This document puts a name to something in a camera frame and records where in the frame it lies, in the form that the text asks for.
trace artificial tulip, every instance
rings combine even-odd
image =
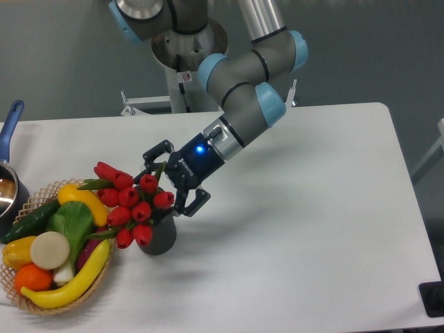
[[[153,229],[146,224],[138,224],[133,229],[133,237],[140,246],[147,246],[153,237]]]
[[[119,204],[119,191],[116,189],[100,189],[97,197],[106,207],[116,207]]]
[[[131,216],[136,222],[145,222],[151,215],[151,206],[141,201],[131,209]]]
[[[119,193],[119,205],[133,207],[139,202],[139,192],[134,187],[126,187]]]
[[[155,195],[154,206],[161,210],[167,210],[174,204],[174,194],[168,191],[163,191]]]
[[[117,248],[127,248],[133,242],[134,237],[131,230],[120,229],[116,236]]]
[[[94,172],[100,179],[105,179],[112,182],[116,173],[119,171],[109,164],[106,164],[104,162],[97,162],[97,165],[94,167]]]
[[[123,171],[116,172],[111,181],[114,184],[114,187],[120,191],[126,187],[132,187],[134,184],[133,177]]]
[[[139,186],[144,192],[155,193],[158,185],[159,181],[153,175],[143,175],[142,178],[140,178]]]
[[[108,214],[107,222],[112,227],[127,224],[131,220],[131,211],[128,207],[118,206]]]

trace yellow banana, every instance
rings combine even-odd
[[[44,309],[64,307],[77,300],[99,276],[110,255],[111,244],[105,239],[93,251],[77,275],[63,287],[50,291],[32,291],[22,287],[24,296]]]

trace yellow pepper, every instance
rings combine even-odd
[[[110,255],[111,244],[105,239],[91,253],[82,269],[63,287],[50,291],[32,291],[26,287],[21,288],[24,296],[34,304],[44,309],[64,307],[77,300],[88,290],[99,276]]]
[[[105,226],[106,217],[108,216],[106,207],[91,191],[77,190],[78,186],[79,185],[75,184],[66,184],[63,186],[57,194],[58,202],[61,205],[68,201],[80,201],[86,204],[94,217],[94,225],[97,227]]]
[[[29,249],[35,238],[36,236],[29,236],[8,243],[1,251],[5,266],[18,271],[21,267],[31,264],[33,261]]]

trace saucepan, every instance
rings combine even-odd
[[[15,101],[12,104],[0,132],[0,237],[10,229],[15,217],[29,198],[28,190],[8,165],[11,137],[24,106],[23,101]]]

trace blue led light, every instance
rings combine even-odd
[[[197,154],[203,154],[204,151],[205,151],[205,149],[202,146],[197,146],[196,147]]]

